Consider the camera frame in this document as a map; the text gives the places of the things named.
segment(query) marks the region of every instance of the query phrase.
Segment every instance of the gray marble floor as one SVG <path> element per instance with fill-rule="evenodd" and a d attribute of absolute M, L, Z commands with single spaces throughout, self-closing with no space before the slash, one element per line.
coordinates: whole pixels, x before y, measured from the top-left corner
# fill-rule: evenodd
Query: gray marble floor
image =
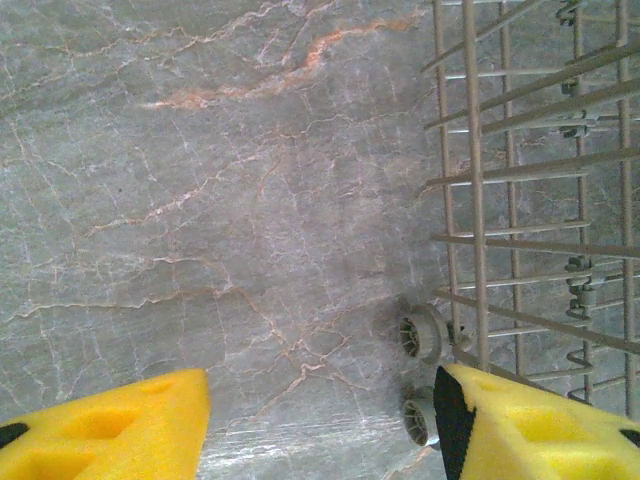
<path fill-rule="evenodd" d="M 200 367 L 198 478 L 444 478 L 402 426 L 433 372 L 396 323 L 446 273 L 430 6 L 8 0 L 0 25 L 0 420 Z"/>

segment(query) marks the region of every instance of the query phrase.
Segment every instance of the rack wheel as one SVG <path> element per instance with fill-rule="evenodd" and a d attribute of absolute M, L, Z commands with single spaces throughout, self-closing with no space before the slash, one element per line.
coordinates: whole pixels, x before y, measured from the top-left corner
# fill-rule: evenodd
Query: rack wheel
<path fill-rule="evenodd" d="M 433 305 L 414 307 L 400 321 L 402 346 L 411 357 L 436 365 L 446 345 L 447 326 Z"/>
<path fill-rule="evenodd" d="M 433 396 L 412 398 L 402 407 L 404 427 L 415 443 L 421 447 L 438 443 L 436 411 L 433 408 Z"/>

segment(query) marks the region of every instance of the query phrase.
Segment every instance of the dishwasher rack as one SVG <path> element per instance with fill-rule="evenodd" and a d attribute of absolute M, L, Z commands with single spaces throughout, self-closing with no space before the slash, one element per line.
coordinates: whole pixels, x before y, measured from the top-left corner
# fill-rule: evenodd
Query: dishwasher rack
<path fill-rule="evenodd" d="M 425 130 L 439 132 L 442 165 L 441 176 L 429 180 L 426 188 L 437 187 L 443 192 L 445 232 L 433 235 L 432 240 L 446 244 L 449 278 L 448 284 L 436 289 L 434 294 L 440 302 L 450 302 L 451 318 L 445 320 L 433 305 L 426 305 L 402 315 L 399 322 L 406 352 L 427 363 L 437 364 L 443 352 L 450 349 L 457 362 L 539 388 L 544 388 L 546 380 L 581 377 L 578 388 L 574 385 L 568 391 L 556 393 L 593 403 L 595 392 L 620 389 L 622 394 L 624 390 L 625 413 L 637 421 L 640 418 L 637 358 L 640 355 L 640 312 L 636 303 L 640 295 L 636 279 L 640 277 L 637 266 L 640 248 L 634 246 L 633 196 L 638 186 L 633 184 L 633 168 L 637 167 L 633 162 L 640 158 L 640 131 L 634 131 L 639 119 L 634 116 L 633 109 L 637 108 L 640 97 L 640 75 L 636 65 L 640 41 L 633 29 L 638 25 L 638 19 L 629 12 L 627 0 L 611 2 L 612 9 L 608 14 L 590 14 L 594 3 L 587 0 L 433 0 L 435 57 L 426 64 L 423 73 L 435 76 L 439 116 L 427 123 Z M 572 30 L 573 44 L 569 48 L 573 55 L 563 65 L 545 66 L 547 59 L 542 47 L 544 42 L 541 42 L 539 56 L 532 59 L 536 61 L 535 65 L 514 66 L 512 37 L 516 24 L 513 22 L 527 21 L 534 9 L 541 6 L 550 11 L 551 6 L 554 13 L 548 19 L 547 28 Z M 482 28 L 477 27 L 479 8 L 483 12 L 495 9 L 495 19 Z M 448 35 L 445 18 L 452 18 L 456 12 L 447 9 L 461 9 L 463 22 L 462 40 L 449 48 L 445 48 L 445 34 Z M 585 44 L 589 42 L 585 42 L 585 37 L 588 32 L 593 29 L 602 32 L 607 28 L 615 35 L 615 40 L 587 51 Z M 493 68 L 483 70 L 478 45 L 485 39 L 493 39 L 497 45 L 498 36 L 500 51 L 495 53 L 499 55 L 499 64 L 494 63 Z M 448 65 L 456 55 L 464 58 L 463 71 L 452 70 Z M 610 78 L 596 79 L 593 72 L 603 68 L 609 68 Z M 481 82 L 487 81 L 499 81 L 501 93 L 485 98 L 487 95 L 483 95 L 480 87 Z M 455 82 L 464 82 L 466 89 L 466 106 L 459 109 L 450 107 L 449 92 Z M 533 105 L 524 101 L 528 95 L 546 89 L 557 89 L 555 92 L 559 95 L 556 96 L 560 98 Z M 464 122 L 462 128 L 455 126 L 461 122 Z M 575 145 L 575 155 L 520 164 L 515 138 L 524 129 L 549 131 L 559 141 L 570 142 L 571 149 Z M 616 147 L 590 152 L 586 137 L 593 132 L 611 132 L 617 137 Z M 453 137 L 458 141 L 462 135 L 468 139 L 469 168 L 466 171 L 455 168 L 451 153 Z M 487 169 L 484 165 L 482 148 L 488 140 L 500 141 L 504 149 L 504 163 L 499 168 Z M 619 245 L 590 242 L 589 174 L 594 168 L 604 167 L 619 171 Z M 523 182 L 557 179 L 575 180 L 577 217 L 551 223 L 529 217 L 523 224 L 517 201 Z M 487 227 L 485 189 L 488 184 L 506 187 L 504 217 L 508 219 L 508 226 Z M 457 229 L 460 222 L 454 208 L 454 191 L 463 189 L 468 189 L 473 206 L 472 230 L 467 232 Z M 560 241 L 544 238 L 549 234 L 562 238 Z M 566 240 L 574 237 L 575 241 Z M 473 282 L 461 281 L 461 245 L 473 248 Z M 488 252 L 493 249 L 509 252 L 511 274 L 505 278 L 488 278 Z M 523 252 L 564 255 L 564 271 L 524 274 Z M 523 287 L 545 282 L 567 284 L 571 299 L 568 305 L 565 303 L 560 307 L 566 311 L 560 320 L 527 313 L 530 305 Z M 605 296 L 605 286 L 611 298 L 600 298 Z M 613 295 L 612 286 L 619 287 Z M 499 288 L 508 289 L 510 308 L 490 303 L 491 289 Z M 462 331 L 462 310 L 466 312 L 466 307 L 472 309 L 475 316 L 470 336 Z M 616 320 L 622 333 L 592 328 L 598 315 L 613 308 L 622 312 L 621 318 Z M 504 328 L 504 319 L 509 322 L 507 328 Z M 495 328 L 500 322 L 501 328 Z M 571 368 L 529 371 L 530 365 L 524 361 L 524 342 L 528 335 L 540 332 L 553 332 L 581 342 L 579 348 L 566 352 L 565 358 Z M 513 368 L 495 365 L 490 361 L 490 342 L 510 337 L 515 344 L 515 365 Z M 619 351 L 624 357 L 624 373 L 596 381 L 599 358 L 604 352 L 611 351 Z M 405 402 L 405 425 L 416 443 L 433 444 L 437 442 L 437 435 L 430 418 L 432 407 L 428 399 L 423 400 Z"/>

